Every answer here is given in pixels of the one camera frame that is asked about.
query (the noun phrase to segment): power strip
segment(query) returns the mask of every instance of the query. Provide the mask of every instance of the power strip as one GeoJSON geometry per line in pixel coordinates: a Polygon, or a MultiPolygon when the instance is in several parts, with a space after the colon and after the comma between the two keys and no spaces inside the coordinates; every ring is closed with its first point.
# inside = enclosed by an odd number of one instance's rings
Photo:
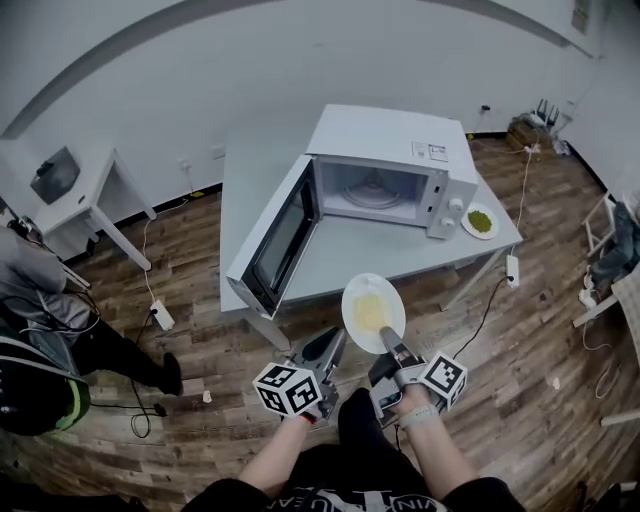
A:
{"type": "Polygon", "coordinates": [[[160,324],[160,327],[162,327],[163,331],[168,331],[175,325],[175,320],[169,314],[167,308],[164,307],[164,304],[160,299],[156,300],[151,305],[151,310],[155,310],[154,316],[156,317],[156,320],[160,324]]]}
{"type": "Polygon", "coordinates": [[[510,254],[507,255],[507,277],[507,284],[511,288],[520,286],[520,264],[518,258],[510,254]]]}

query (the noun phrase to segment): food on plate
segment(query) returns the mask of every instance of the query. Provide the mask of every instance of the food on plate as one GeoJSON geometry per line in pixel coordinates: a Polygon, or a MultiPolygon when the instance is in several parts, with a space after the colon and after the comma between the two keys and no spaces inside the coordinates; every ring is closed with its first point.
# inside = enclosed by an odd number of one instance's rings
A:
{"type": "Polygon", "coordinates": [[[480,233],[488,233],[489,231],[491,231],[491,219],[486,213],[474,210],[467,213],[467,217],[469,218],[469,223],[473,226],[473,228],[480,233]]]}
{"type": "Polygon", "coordinates": [[[379,332],[389,325],[388,307],[379,295],[357,297],[353,303],[353,319],[356,327],[363,331],[379,332]]]}

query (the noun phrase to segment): wall outlet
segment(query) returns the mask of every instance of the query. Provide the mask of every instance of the wall outlet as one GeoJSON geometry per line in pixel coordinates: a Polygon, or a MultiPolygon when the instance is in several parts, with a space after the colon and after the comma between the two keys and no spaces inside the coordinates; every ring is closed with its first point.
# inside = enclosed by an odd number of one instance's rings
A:
{"type": "Polygon", "coordinates": [[[164,304],[160,299],[156,300],[153,304],[151,304],[151,310],[156,310],[154,316],[158,321],[160,327],[162,327],[163,331],[170,330],[175,325],[175,320],[167,311],[167,308],[164,307],[164,304]]]}
{"type": "Polygon", "coordinates": [[[214,160],[220,160],[227,155],[227,148],[224,144],[218,144],[217,146],[211,147],[211,158],[214,160]]]}
{"type": "Polygon", "coordinates": [[[518,258],[510,254],[507,255],[507,277],[507,284],[511,288],[520,286],[520,264],[518,258]]]}
{"type": "Polygon", "coordinates": [[[191,170],[191,162],[188,158],[178,158],[177,162],[182,172],[188,173],[191,170]]]}

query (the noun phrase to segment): green food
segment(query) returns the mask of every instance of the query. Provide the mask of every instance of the green food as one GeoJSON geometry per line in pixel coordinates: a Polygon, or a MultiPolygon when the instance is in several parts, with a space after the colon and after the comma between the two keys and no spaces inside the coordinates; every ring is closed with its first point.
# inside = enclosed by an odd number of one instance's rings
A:
{"type": "Polygon", "coordinates": [[[491,231],[491,219],[486,213],[473,211],[469,212],[467,217],[469,217],[471,225],[480,233],[488,233],[491,231]]]}

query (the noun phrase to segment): baseboard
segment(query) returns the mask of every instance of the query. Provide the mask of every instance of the baseboard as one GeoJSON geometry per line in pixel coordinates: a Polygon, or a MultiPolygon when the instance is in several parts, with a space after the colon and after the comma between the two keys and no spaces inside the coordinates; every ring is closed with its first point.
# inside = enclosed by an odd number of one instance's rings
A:
{"type": "MultiPolygon", "coordinates": [[[[170,210],[171,208],[175,208],[176,206],[180,206],[185,199],[188,199],[189,202],[195,201],[196,199],[200,199],[201,197],[210,196],[211,194],[215,194],[222,190],[222,183],[216,183],[215,185],[211,185],[210,187],[203,188],[201,190],[196,190],[194,194],[197,194],[196,197],[193,197],[191,194],[186,194],[181,197],[176,197],[175,199],[171,199],[170,201],[166,201],[162,204],[154,206],[153,209],[156,213],[162,213],[164,211],[170,210]]],[[[136,213],[131,217],[127,217],[126,219],[122,219],[118,222],[115,222],[115,226],[118,229],[122,229],[126,226],[130,226],[131,224],[138,222],[139,220],[146,219],[147,214],[144,212],[136,213]]],[[[98,236],[102,236],[105,234],[104,231],[100,230],[96,233],[98,236]]]]}
{"type": "MultiPolygon", "coordinates": [[[[221,192],[221,191],[222,191],[222,183],[216,183],[215,185],[211,185],[210,187],[206,187],[201,190],[195,191],[193,193],[193,194],[196,194],[195,197],[192,194],[187,194],[185,196],[177,197],[175,199],[171,199],[170,201],[166,201],[162,204],[154,206],[153,209],[156,211],[156,213],[162,213],[164,211],[170,210],[171,208],[175,208],[176,206],[180,206],[185,199],[188,199],[189,202],[191,202],[191,201],[195,201],[196,199],[210,196],[211,194],[216,194],[217,192],[221,192]]],[[[114,224],[118,229],[122,229],[126,226],[130,226],[135,222],[138,222],[139,220],[143,220],[146,218],[147,218],[147,214],[144,212],[140,212],[140,213],[136,213],[135,215],[132,215],[131,217],[127,217],[126,219],[122,219],[118,222],[115,222],[114,224]]],[[[96,233],[96,235],[101,237],[105,235],[105,232],[103,230],[100,230],[96,233]]],[[[78,254],[77,256],[74,256],[73,258],[69,258],[68,260],[65,260],[64,262],[65,265],[73,265],[75,263],[79,263],[81,261],[86,260],[90,256],[93,256],[95,245],[96,244],[92,240],[89,240],[87,242],[86,251],[81,254],[78,254]]]]}
{"type": "Polygon", "coordinates": [[[467,133],[467,138],[473,139],[506,139],[507,132],[478,132],[467,133]]]}
{"type": "Polygon", "coordinates": [[[569,142],[567,142],[565,140],[565,143],[567,144],[567,146],[569,146],[569,151],[571,151],[571,154],[573,156],[576,157],[576,159],[578,160],[578,162],[580,162],[582,164],[582,166],[587,170],[587,172],[589,174],[591,174],[591,177],[594,179],[594,181],[600,186],[600,188],[602,189],[602,192],[605,193],[607,191],[607,187],[605,187],[604,183],[602,183],[602,180],[598,177],[598,175],[596,174],[596,171],[593,170],[593,167],[591,167],[589,165],[589,163],[582,158],[582,155],[580,153],[578,153],[578,151],[576,150],[576,148],[574,148],[569,142]]]}

